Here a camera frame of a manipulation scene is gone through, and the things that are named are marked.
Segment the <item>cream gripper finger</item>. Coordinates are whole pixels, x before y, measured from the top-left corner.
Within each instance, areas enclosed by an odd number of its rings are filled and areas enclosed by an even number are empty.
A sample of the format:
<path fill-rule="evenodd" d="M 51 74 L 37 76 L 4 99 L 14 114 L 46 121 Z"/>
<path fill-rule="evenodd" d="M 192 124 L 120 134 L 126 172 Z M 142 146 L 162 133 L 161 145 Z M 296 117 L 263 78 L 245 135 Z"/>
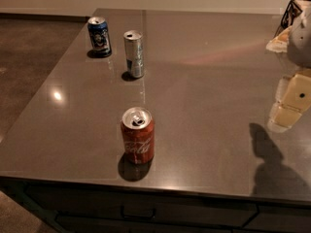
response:
<path fill-rule="evenodd" d="M 279 103 L 274 103 L 270 114 L 267 127 L 275 133 L 284 133 L 291 129 L 301 118 L 302 113 L 282 107 Z"/>
<path fill-rule="evenodd" d="M 307 111 L 311 107 L 311 78 L 296 73 L 290 79 L 281 103 L 302 113 Z"/>

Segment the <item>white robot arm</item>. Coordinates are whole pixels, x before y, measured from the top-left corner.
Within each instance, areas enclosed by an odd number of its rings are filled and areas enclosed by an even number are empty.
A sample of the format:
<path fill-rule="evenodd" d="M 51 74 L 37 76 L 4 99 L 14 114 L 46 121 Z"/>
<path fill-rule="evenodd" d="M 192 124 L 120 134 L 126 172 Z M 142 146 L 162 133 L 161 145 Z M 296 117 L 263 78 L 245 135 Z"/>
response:
<path fill-rule="evenodd" d="M 311 107 L 311 8 L 307 7 L 266 48 L 284 52 L 297 68 L 292 76 L 279 81 L 267 123 L 271 131 L 283 133 Z"/>

